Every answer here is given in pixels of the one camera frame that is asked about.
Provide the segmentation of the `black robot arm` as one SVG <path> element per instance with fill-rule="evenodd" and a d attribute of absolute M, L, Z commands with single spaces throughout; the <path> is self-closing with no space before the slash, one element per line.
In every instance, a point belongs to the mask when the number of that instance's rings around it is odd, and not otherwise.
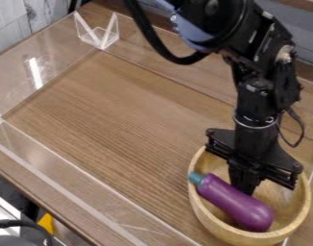
<path fill-rule="evenodd" d="M 293 189 L 302 165 L 278 141 L 282 115 L 293 115 L 301 83 L 296 72 L 293 36 L 254 0 L 162 0 L 171 22 L 194 49 L 177 56 L 159 38 L 138 0 L 123 0 L 141 32 L 170 62 L 190 65 L 217 53 L 233 70 L 237 90 L 234 128 L 206 130 L 205 150 L 229 164 L 232 185 L 253 194 L 270 180 Z"/>

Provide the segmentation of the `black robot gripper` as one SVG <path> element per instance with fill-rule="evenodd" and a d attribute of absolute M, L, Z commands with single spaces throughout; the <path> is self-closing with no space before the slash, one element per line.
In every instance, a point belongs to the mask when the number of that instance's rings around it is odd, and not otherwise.
<path fill-rule="evenodd" d="M 234 129 L 209 128 L 205 150 L 225 159 L 232 185 L 252 195 L 264 180 L 296 189 L 301 163 L 282 149 L 278 120 L 264 126 L 234 121 Z"/>

